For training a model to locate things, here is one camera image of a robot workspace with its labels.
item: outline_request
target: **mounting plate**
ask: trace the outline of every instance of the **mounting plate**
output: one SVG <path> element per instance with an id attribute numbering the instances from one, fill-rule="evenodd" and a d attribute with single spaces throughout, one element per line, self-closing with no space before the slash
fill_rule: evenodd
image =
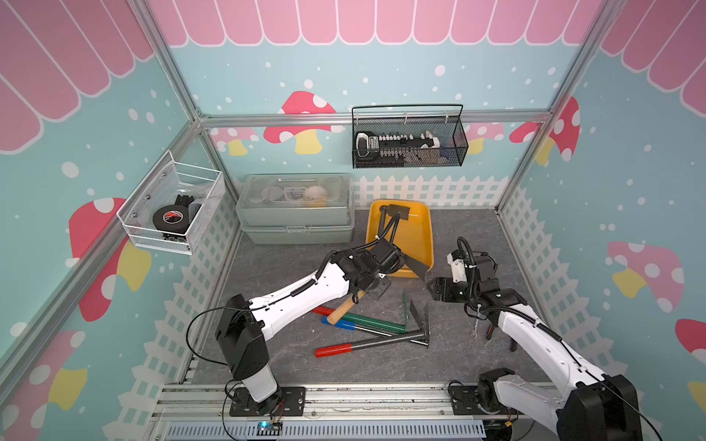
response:
<path id="1" fill-rule="evenodd" d="M 233 391 L 233 400 L 230 406 L 230 416 L 260 416 L 256 410 L 255 402 L 250 397 L 245 387 L 238 387 Z M 306 401 L 305 387 L 282 387 L 282 407 L 277 407 L 273 411 L 277 417 L 282 412 L 282 416 L 302 416 L 304 415 L 304 402 Z"/>

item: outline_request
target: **gray mat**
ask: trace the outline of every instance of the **gray mat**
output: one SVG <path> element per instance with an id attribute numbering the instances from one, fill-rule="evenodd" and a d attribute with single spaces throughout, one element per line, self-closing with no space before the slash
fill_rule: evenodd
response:
<path id="1" fill-rule="evenodd" d="M 356 211 L 353 242 L 365 240 L 368 212 Z M 464 236 L 473 250 L 483 250 L 498 262 L 498 278 L 502 288 L 514 288 L 529 298 L 527 286 L 517 267 L 510 246 L 491 210 L 432 210 L 434 267 L 427 280 L 436 276 L 450 277 L 446 255 L 456 249 L 456 238 Z M 245 298 L 262 296 L 282 288 L 314 271 L 324 255 L 332 249 L 349 248 L 345 244 L 328 245 L 256 245 L 244 234 L 230 272 L 227 288 L 219 305 L 236 294 Z M 372 338 L 368 334 L 342 330 L 321 323 L 321 316 L 307 313 L 290 323 L 268 342 L 270 367 L 279 382 L 446 382 L 451 379 L 474 382 L 485 370 L 506 367 L 528 381 L 548 381 L 534 361 L 518 348 L 510 352 L 510 337 L 496 330 L 491 341 L 485 339 L 488 322 L 479 324 L 479 338 L 469 338 L 473 319 L 467 317 L 460 303 L 443 303 L 431 299 L 419 279 L 391 277 L 392 286 L 377 301 L 362 298 L 352 313 L 391 322 L 404 323 L 402 290 L 419 309 L 429 303 L 431 343 L 428 348 L 399 343 L 354 351 L 331 357 L 316 358 L 316 348 Z M 343 298 L 326 304 L 336 308 Z M 214 325 L 208 332 L 203 355 L 223 360 L 215 341 Z M 199 361 L 193 383 L 222 384 L 230 380 L 224 366 Z"/>

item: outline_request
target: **electrical tape roll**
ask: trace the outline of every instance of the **electrical tape roll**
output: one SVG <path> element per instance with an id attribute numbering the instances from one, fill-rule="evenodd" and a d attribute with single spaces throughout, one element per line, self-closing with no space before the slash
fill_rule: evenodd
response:
<path id="1" fill-rule="evenodd" d="M 160 231 L 184 234 L 189 229 L 189 208 L 183 205 L 162 207 L 154 213 L 152 222 Z"/>

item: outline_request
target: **red screwdriver handle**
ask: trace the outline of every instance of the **red screwdriver handle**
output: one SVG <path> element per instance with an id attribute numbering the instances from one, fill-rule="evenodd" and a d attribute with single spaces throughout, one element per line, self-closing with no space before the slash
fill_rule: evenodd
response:
<path id="1" fill-rule="evenodd" d="M 345 354 L 346 352 L 353 352 L 353 346 L 348 344 L 338 344 L 336 346 L 328 346 L 325 348 L 316 349 L 314 355 L 317 358 L 329 357 L 332 355 Z"/>

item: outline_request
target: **plastic storage box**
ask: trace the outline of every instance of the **plastic storage box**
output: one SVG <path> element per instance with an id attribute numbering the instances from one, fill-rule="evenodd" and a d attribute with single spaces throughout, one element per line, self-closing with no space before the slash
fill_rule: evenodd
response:
<path id="1" fill-rule="evenodd" d="M 346 174 L 249 176 L 236 211 L 255 243 L 344 243 L 353 236 Z"/>

